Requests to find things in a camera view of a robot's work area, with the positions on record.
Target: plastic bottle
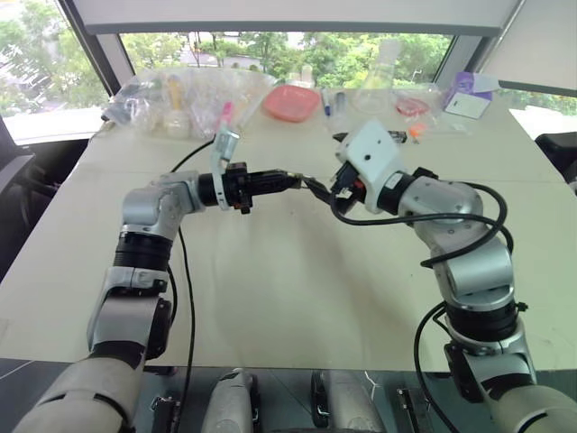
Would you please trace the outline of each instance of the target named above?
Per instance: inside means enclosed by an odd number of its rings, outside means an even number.
[[[388,103],[389,90],[393,87],[395,62],[400,52],[400,42],[385,39],[380,43],[379,57],[369,69],[367,78],[354,97],[353,105],[363,113],[376,115],[384,111]]]

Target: black chair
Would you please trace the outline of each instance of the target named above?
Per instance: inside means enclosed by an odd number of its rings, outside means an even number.
[[[541,134],[535,143],[561,173],[567,183],[577,177],[577,132]]]
[[[0,117],[0,281],[58,190]]]

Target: pink plastic tray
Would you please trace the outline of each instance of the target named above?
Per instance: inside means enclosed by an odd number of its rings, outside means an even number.
[[[319,101],[320,96],[313,90],[285,85],[272,89],[262,105],[280,120],[303,122],[313,114]]]

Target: clear plastic bag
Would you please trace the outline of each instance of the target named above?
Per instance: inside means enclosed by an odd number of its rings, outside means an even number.
[[[240,69],[146,70],[120,89],[104,116],[141,134],[207,139],[224,104],[233,104],[231,125],[242,129],[274,82],[272,76]]]
[[[414,139],[430,134],[467,134],[460,121],[453,121],[443,112],[443,92],[434,83],[399,88],[393,91],[397,112],[408,124]]]

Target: window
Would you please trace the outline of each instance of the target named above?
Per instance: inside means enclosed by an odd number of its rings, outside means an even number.
[[[418,33],[190,32],[121,35],[136,72],[165,66],[261,70],[276,78],[313,68],[316,85],[357,88],[385,38],[401,41],[397,86],[432,82],[453,36]]]
[[[55,0],[0,4],[0,115],[18,143],[93,133],[106,100]]]
[[[540,134],[577,131],[577,97],[505,88],[499,94],[533,140]]]

